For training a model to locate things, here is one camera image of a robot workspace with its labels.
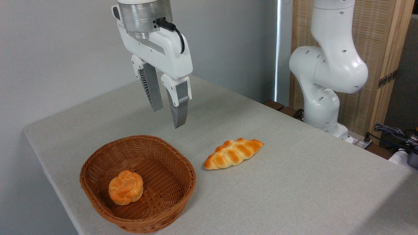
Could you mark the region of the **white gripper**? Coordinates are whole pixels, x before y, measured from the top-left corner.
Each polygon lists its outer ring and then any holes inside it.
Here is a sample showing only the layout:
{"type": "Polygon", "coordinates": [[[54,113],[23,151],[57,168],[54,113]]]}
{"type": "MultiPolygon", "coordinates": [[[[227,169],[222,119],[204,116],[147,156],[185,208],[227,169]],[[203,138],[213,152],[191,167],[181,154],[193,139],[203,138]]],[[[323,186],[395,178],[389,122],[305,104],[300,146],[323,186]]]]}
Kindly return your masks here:
{"type": "Polygon", "coordinates": [[[114,5],[112,13],[124,46],[133,54],[131,62],[135,75],[153,111],[163,108],[157,68],[164,73],[161,81],[166,88],[174,127],[184,125],[188,101],[192,99],[188,75],[192,73],[193,65],[185,37],[159,25],[173,21],[171,6],[114,5]]]}

